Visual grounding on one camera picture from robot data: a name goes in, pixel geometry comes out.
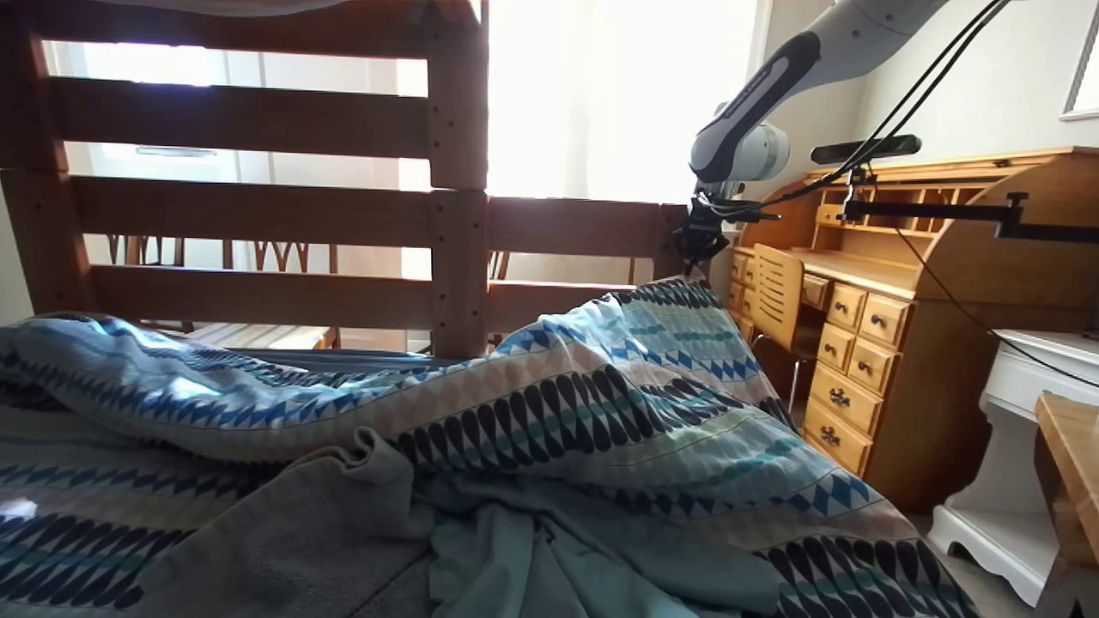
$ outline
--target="wall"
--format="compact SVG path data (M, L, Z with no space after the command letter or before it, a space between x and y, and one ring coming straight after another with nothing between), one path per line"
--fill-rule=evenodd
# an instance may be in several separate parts
M580 148L584 158L574 155L577 148L563 155L567 161L577 165L577 172L570 179L553 179L543 168L563 168L556 165L556 158L539 155L546 165L529 165L532 155L522 155L529 151L529 144L522 144L519 155L512 158L505 158L508 148L498 148L501 172L495 172L491 165L488 189L498 196L515 192L515 196L649 199L649 203L673 203L673 206L687 203L694 185L694 175L687 172L687 151L690 151L694 130L704 120L711 120L721 100L738 93L742 72L749 72L749 65L756 62L742 55L742 41L749 41L752 52L759 48L762 38L756 41L759 34L756 24L759 21L766 24L769 0L742 0L742 3L718 3L718 7L711 3L707 10L718 10L721 21L697 24L697 10L694 14L680 10L673 21L639 17L632 27L625 31L618 27L611 38L608 34L570 38L577 45L591 41L591 58L580 48L580 62L587 58L591 65L598 65L594 72L601 79L563 82L550 93L567 93L567 86L577 86L574 96L584 100L584 106L574 106L574 110L563 106L570 113L560 113L560 103L546 103L543 110L529 103L515 106L512 96L501 96L522 113L515 117L519 124L508 124L508 120L495 124L498 130L491 130L491 141L495 134L501 144L508 134L522 134L525 141L536 141L536 134L529 137L529 127L522 124L529 124L529 117L539 117L543 124L539 130L550 130L546 141L556 148L563 144L556 141L560 130L577 134L574 144L584 144ZM563 72L556 76L543 69L543 76L574 79L577 76L574 65L580 62L553 58L546 65ZM515 79L522 79L529 65L498 62L501 86L515 82L512 72ZM656 89L656 93L639 96L642 100L639 106L622 106L622 93L639 93L639 89ZM649 282L653 261L628 264L625 258L512 254L508 278Z
M914 76L986 0L951 0L869 82L859 134L869 134ZM1065 124L1061 110L1092 24L1096 0L1013 0L965 52L910 120L917 158L975 158L1061 144L1099 148L1099 120Z
M21 323L31 316L31 295L21 268L21 254L14 247L7 203L0 192L0 326Z
M769 58L786 38L804 31L821 10L828 10L831 0L762 0L759 7L759 31L762 38L756 41L756 62ZM814 144L831 144L831 141L852 141L859 127L859 93L862 79L838 82L838 86L821 86L804 96L793 96L776 106L769 117L776 127L790 134L790 165L759 185L749 185L752 199L766 199L776 185L797 179L811 165L811 148ZM594 261L594 258L536 258L536 254L515 254L512 258L512 278L556 278L556 282L625 282L622 275L628 271L625 261ZM728 295L728 254L718 254L711 261L711 285L725 299Z

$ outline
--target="wooden drawer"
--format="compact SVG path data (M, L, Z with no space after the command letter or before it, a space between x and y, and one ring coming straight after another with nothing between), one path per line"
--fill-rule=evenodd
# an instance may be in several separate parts
M732 282L749 282L749 268L752 268L752 258L749 254L732 254Z
M879 395L855 388L848 378L841 378L841 374L835 374L828 367L817 367L814 388L811 388L811 402L817 402L821 409L841 415L845 422L852 422L865 436L876 433L879 412L883 412L883 398Z
M835 285L831 302L828 302L828 323L835 323L841 330L855 330L859 326L859 312L862 312L862 299L865 299L862 288Z
M907 302L890 295L869 295L859 323L859 336L900 347Z
M738 309L742 309L742 316L752 316L756 288L742 288L738 295L742 295L742 306L738 306Z
M817 443L831 460L848 467L852 474L865 470L869 436L845 426L838 415L811 402L804 415L804 436Z
M852 361L848 361L848 378L869 391L886 391L890 371L893 371L893 350L876 347L869 340L855 340Z
M800 302L804 306L828 312L828 292L831 292L831 278L821 278L821 275L800 278Z
M848 330L838 330L838 326L824 323L821 347L817 347L817 364L845 371L848 357L852 357L852 343L855 343L855 336Z

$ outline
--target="crumpled blanket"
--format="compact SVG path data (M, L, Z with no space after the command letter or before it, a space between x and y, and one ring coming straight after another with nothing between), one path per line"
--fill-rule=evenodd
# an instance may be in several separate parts
M773 615L780 573L694 529L628 515L563 484L436 481L429 597L446 618Z
M306 457L141 573L141 615L773 615L780 573L532 477L433 477L374 433Z
M460 512L422 491L443 477L498 481L512 505L498 501L505 494L484 491L477 501L488 512L505 505L508 515L481 522L536 529L532 542L553 529L553 539L563 542L543 546L563 549L560 556L591 546L598 525L584 518L584 508L580 515L560 505L546 508L546 494L532 501L515 494L515 484L567 488L622 508L622 522L680 525L683 536L752 553L783 577L780 615L972 615L968 597L890 501L766 412L773 398L766 374L718 299L690 282L659 282L543 316L508 333L491 357L388 374L302 371L247 354L196 350L106 316L31 319L0 330L0 385L41 391L117 436L168 443L206 464L288 464L271 484L220 518L203 518L199 529L161 532L158 522L134 529L141 560L131 560L127 546L86 546L82 532L113 539L117 529L117 522L100 522L93 505L76 501L58 518L34 522L58 529L62 546L24 536L21 522L0 522L0 549L41 556L34 567L14 567L10 587L0 573L0 608L24 608L27 594L34 611L45 604L86 608L89 597L113 601L113 608L141 608L141 601L175 608L158 604L158 594L185 591L189 577L203 580L206 570L223 570L220 580L240 584L234 591L278 591L282 597L271 597L278 608L350 608L350 615L388 608L388 615L402 615L395 608L412 604L416 587L419 597L429 591L429 567L419 556L433 556L426 546L440 529L436 518L460 515L474 522L467 532L481 532L481 512ZM398 453L402 464L388 467L381 453ZM192 484L192 474L144 474L131 464L103 474L69 460L55 467L27 450L10 450L10 464L3 457L0 488L7 474L7 488L41 501L65 494L55 491L65 484L110 481L120 498L141 488L155 498L172 494L168 505L179 505L182 488L203 488L196 491L203 508L227 505L206 498L206 488L220 484ZM385 470L412 470L419 491L374 491L374 474L402 477ZM392 563L381 573L347 573L371 570L367 549L378 536L388 542L378 563ZM615 553L622 542L598 542L608 567L628 567L659 587L663 597L653 594L653 604L666 597L683 608L714 601L711 594L680 597L677 580L656 584L659 573ZM93 553L79 563L79 577L96 577L96 587L79 597L65 591L82 587L82 580L76 580L79 587L65 584L72 546ZM361 549L364 567L343 556L350 549ZM323 560L333 560L340 573L302 570L302 563ZM443 594L436 604L464 608L457 597L446 601L446 587L436 594Z

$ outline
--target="geometric pattern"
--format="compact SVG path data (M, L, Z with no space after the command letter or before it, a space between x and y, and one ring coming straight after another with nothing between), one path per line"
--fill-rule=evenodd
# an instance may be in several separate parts
M165 388L175 378L213 395ZM752 553L786 580L783 615L972 615L903 515L769 412L776 391L749 343L690 282L604 295L508 333L491 357L416 371L302 371L103 316L0 330L0 402L3 391L31 402L34 388L45 405L185 453L17 460L0 415L0 615L134 608L148 560L275 474L220 460L292 460L340 446L357 426L378 429L416 474L532 474L625 512L732 522L732 539L766 539ZM10 491L41 501L41 515L3 515ZM175 518L189 501L206 505L203 518ZM776 536L773 518L797 525Z

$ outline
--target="blue patterned blanket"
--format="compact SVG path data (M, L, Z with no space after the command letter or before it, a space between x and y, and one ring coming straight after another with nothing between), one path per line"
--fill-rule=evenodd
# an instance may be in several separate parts
M416 484L392 491L409 494L409 522L429 508L426 529L409 532L405 518L381 529L426 546L450 515L471 518L467 505L501 505L484 491L471 501L484 481L560 488L615 508L622 522L673 525L769 563L780 577L776 615L972 615L893 505L766 412L766 374L714 295L690 282L543 316L467 364L402 371L306 371L103 316L31 319L0 333L0 391L21 398L0 409L0 615L134 611L158 601L165 573L172 591L192 591L179 577L189 573L185 556L237 556L247 546L237 532L299 525L292 512L319 518L295 505L309 488L343 488L347 477ZM440 501L436 484L467 488L464 508ZM364 501L343 512L378 512L371 494ZM560 512L574 501L536 508L536 529L577 522ZM330 529L361 536L340 512ZM385 615L419 587L429 591L419 604L457 608L446 594L471 587L429 587L446 560L416 567L426 546L395 553L392 570L416 577L398 577L402 587L381 577L392 594L343 608ZM306 553L282 546L251 570L285 556Z

